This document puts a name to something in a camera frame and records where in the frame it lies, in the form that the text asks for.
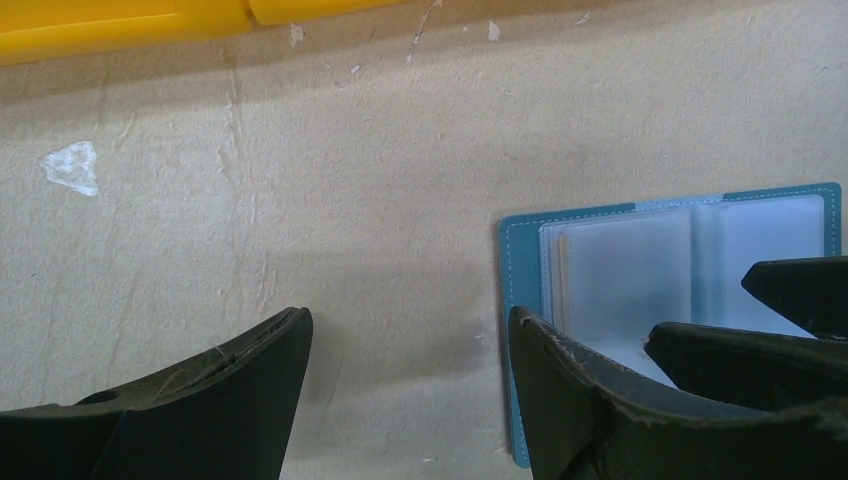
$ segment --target beige table surface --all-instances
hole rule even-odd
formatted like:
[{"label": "beige table surface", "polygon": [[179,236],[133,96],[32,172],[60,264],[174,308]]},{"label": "beige table surface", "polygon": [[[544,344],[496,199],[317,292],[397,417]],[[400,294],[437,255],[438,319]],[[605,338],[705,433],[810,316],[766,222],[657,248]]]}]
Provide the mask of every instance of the beige table surface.
[{"label": "beige table surface", "polygon": [[[0,407],[308,306],[286,478],[529,478],[499,218],[848,185],[845,1],[444,0],[412,45],[428,7],[0,68]],[[40,166],[78,141],[96,196]]]}]

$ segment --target yellow object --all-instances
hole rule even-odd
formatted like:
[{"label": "yellow object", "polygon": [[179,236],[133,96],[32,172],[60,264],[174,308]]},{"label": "yellow object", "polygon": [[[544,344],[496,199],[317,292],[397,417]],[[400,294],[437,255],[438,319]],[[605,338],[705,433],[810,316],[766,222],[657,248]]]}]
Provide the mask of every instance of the yellow object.
[{"label": "yellow object", "polygon": [[0,65],[246,32],[399,0],[0,0]]}]

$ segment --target card holder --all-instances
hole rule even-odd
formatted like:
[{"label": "card holder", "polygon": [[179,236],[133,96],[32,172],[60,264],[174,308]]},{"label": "card holder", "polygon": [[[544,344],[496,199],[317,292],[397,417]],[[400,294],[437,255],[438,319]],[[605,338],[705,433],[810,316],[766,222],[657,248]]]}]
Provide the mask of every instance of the card holder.
[{"label": "card holder", "polygon": [[[659,322],[806,335],[740,282],[758,261],[841,254],[841,195],[824,183],[507,217],[503,319],[525,306],[670,385],[641,348]],[[508,356],[505,368],[513,457],[528,467]]]}]

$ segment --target black robotic claw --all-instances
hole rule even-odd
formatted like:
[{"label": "black robotic claw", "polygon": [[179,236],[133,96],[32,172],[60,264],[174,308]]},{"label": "black robotic claw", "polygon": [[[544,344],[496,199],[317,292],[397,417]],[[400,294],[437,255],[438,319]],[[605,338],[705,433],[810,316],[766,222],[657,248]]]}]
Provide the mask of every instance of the black robotic claw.
[{"label": "black robotic claw", "polygon": [[[819,339],[848,331],[846,258],[760,263],[743,286]],[[645,350],[675,390],[510,317],[536,480],[848,478],[846,342],[660,324]]]},{"label": "black robotic claw", "polygon": [[309,311],[290,308],[76,405],[0,413],[3,477],[276,480],[311,343]]}]

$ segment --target teal leather cover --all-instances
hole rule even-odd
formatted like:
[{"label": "teal leather cover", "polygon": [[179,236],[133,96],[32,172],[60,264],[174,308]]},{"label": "teal leather cover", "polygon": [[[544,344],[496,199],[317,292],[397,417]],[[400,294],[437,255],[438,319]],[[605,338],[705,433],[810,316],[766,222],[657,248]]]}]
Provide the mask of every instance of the teal leather cover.
[{"label": "teal leather cover", "polygon": [[[504,218],[499,224],[500,271],[503,299],[503,318],[509,318],[509,310],[513,306],[528,307],[542,314],[545,308],[545,286],[541,259],[547,252],[540,242],[540,229],[557,222],[581,219],[598,219],[615,215],[630,214],[639,211],[664,210],[687,206],[721,204],[726,202],[748,202],[768,200],[793,196],[818,195],[824,205],[824,256],[841,255],[842,253],[842,191],[836,183],[802,185],[767,190],[726,193],[699,197],[681,197],[674,199],[655,200],[639,203],[623,203],[593,208],[563,210],[558,212],[531,213],[513,215]],[[506,345],[507,328],[504,332]],[[506,370],[507,390],[509,398],[510,437],[512,454],[515,463],[522,468],[530,466],[530,457],[521,424],[521,414],[509,362],[509,349],[504,348],[504,368]]]}]

